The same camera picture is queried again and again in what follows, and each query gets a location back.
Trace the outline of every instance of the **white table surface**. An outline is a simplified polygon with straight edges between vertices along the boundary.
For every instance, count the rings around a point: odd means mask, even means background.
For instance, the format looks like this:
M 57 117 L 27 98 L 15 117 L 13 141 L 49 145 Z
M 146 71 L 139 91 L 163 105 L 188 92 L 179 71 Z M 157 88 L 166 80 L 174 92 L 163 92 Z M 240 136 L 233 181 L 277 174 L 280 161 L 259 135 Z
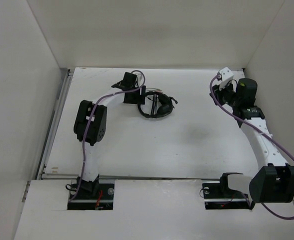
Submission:
M 260 204 L 205 210 L 201 180 L 117 180 L 114 209 L 66 210 L 70 180 L 33 180 L 15 240 L 294 240 L 294 220 Z M 270 204 L 284 216 L 292 203 Z
M 82 150 L 73 127 L 80 102 L 100 97 L 132 70 L 75 69 L 46 174 L 79 173 Z M 245 135 L 209 96 L 217 69 L 141 70 L 147 87 L 162 89 L 178 104 L 171 115 L 158 120 L 142 117 L 136 105 L 108 110 L 106 134 L 97 144 L 101 175 L 213 179 L 225 172 L 256 174 L 257 162 Z M 244 77 L 242 71 L 234 74 L 236 80 Z

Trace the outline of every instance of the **black headphones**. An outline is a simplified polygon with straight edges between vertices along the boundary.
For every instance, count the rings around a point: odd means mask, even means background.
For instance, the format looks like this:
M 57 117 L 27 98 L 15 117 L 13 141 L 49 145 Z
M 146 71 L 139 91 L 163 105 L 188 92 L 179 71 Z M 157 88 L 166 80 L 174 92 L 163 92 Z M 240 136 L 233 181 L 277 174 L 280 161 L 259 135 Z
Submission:
M 178 103 L 178 101 L 176 101 L 173 97 L 167 96 L 166 94 L 159 91 L 148 91 L 144 94 L 144 97 L 152 101 L 150 114 L 144 113 L 140 104 L 137 104 L 137 107 L 140 114 L 148 119 L 163 118 L 171 114 L 173 109 L 175 108 L 172 101 L 174 101 L 175 104 Z M 161 106 L 158 109 L 157 109 L 157 102 L 158 102 L 157 100 L 159 100 L 161 104 Z

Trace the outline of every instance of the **white panel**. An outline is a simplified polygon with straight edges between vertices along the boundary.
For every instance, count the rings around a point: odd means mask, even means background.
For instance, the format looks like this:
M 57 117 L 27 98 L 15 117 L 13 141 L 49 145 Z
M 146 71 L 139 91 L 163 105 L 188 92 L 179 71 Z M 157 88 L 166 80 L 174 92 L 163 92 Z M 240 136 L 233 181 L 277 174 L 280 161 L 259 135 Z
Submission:
M 0 0 L 0 240 L 12 239 L 60 70 L 25 0 Z
M 284 0 L 28 0 L 61 67 L 245 67 Z
M 82 100 L 95 100 L 123 79 L 123 68 L 76 68 L 45 172 L 78 174 L 81 143 L 73 127 Z M 136 105 L 108 110 L 106 134 L 97 143 L 102 175 L 219 178 L 225 172 L 254 176 L 258 165 L 237 122 L 215 106 L 209 82 L 218 70 L 144 69 L 146 86 L 177 99 L 172 114 L 151 120 Z M 235 71 L 235 79 L 244 76 Z
M 294 0 L 285 1 L 246 68 L 268 128 L 294 155 Z
M 114 209 L 66 210 L 67 180 L 34 180 L 15 240 L 288 240 L 294 220 L 253 211 L 205 210 L 200 180 L 118 180 Z M 285 216 L 292 203 L 271 204 Z

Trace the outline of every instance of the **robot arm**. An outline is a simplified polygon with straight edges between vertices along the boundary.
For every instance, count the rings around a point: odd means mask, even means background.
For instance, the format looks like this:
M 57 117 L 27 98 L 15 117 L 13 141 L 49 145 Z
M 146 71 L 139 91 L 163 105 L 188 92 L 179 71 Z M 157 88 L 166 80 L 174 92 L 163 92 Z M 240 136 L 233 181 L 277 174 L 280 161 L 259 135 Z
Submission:
M 124 92 L 124 94 L 119 93 L 120 90 L 128 91 L 134 90 L 137 86 L 141 85 L 143 77 L 141 74 L 133 74 L 126 72 L 123 80 L 111 86 L 110 90 L 106 92 L 103 96 L 111 95 L 102 99 L 99 105 L 96 106 L 94 116 L 91 119 L 91 123 L 88 128 L 88 132 L 85 139 L 85 154 L 86 154 L 86 164 L 84 170 L 80 170 L 79 177 L 81 177 L 81 172 L 83 171 L 81 188 L 87 192 L 94 191 L 95 180 L 99 175 L 99 159 L 100 154 L 97 150 L 97 142 L 100 142 L 106 132 L 106 122 L 107 122 L 107 109 L 112 109 L 122 103 L 125 104 L 145 104 L 145 91 L 146 87 L 143 86 L 140 90 L 134 92 Z M 83 141 L 84 132 L 90 114 L 100 97 L 94 101 L 83 100 L 78 108 L 77 117 L 73 127 L 74 133 L 77 135 L 79 141 Z
M 233 115 L 254 125 L 269 137 L 265 116 L 255 104 L 257 83 L 249 78 L 239 79 L 234 91 L 233 73 L 225 67 L 218 74 L 219 85 L 212 87 L 219 104 L 232 107 Z M 248 138 L 258 163 L 258 173 L 252 178 L 242 174 L 223 174 L 222 189 L 232 189 L 250 194 L 255 203 L 289 203 L 294 197 L 294 166 L 290 166 L 273 143 L 262 133 L 237 120 Z

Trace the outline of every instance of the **white wall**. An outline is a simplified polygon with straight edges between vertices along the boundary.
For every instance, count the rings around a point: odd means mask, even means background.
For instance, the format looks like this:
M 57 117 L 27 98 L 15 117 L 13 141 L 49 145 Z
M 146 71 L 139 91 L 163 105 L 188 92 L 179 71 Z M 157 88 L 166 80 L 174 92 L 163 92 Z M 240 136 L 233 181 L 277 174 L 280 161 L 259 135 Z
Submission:
M 294 0 L 286 0 L 245 73 L 274 138 L 294 155 Z
M 61 67 L 245 67 L 284 0 L 28 0 Z
M 60 70 L 26 0 L 0 0 L 0 240 L 13 238 Z

